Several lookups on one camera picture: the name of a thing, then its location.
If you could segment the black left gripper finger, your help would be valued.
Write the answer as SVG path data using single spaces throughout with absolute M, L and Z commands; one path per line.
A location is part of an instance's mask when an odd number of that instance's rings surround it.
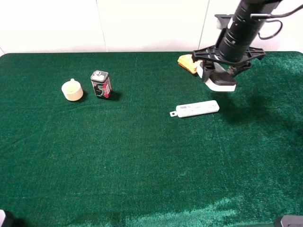
M 203 60 L 197 66 L 197 74 L 204 83 L 207 82 L 211 75 L 223 72 L 225 72 L 225 69 L 216 62 Z

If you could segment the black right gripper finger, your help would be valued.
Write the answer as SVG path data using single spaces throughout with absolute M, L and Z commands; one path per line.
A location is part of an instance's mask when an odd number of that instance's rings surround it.
M 237 82 L 227 72 L 213 72 L 205 84 L 215 92 L 233 92 L 236 89 Z

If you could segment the black gripper body frame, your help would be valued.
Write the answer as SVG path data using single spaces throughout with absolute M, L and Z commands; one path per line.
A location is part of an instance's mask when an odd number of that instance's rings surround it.
M 204 49 L 193 51 L 193 62 L 202 60 L 207 67 L 212 67 L 214 63 L 228 65 L 228 73 L 237 75 L 251 67 L 253 59 L 262 60 L 266 55 L 260 48 L 248 47 L 246 49 L 233 47 L 217 47 L 215 45 Z

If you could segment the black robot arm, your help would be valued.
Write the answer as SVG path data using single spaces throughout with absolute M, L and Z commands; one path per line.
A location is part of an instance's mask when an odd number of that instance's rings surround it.
M 200 61 L 197 73 L 202 81 L 216 92 L 232 92 L 235 77 L 251 67 L 253 59 L 261 60 L 263 49 L 251 43 L 278 0 L 242 0 L 234 14 L 216 14 L 220 35 L 215 45 L 193 51 L 193 62 Z

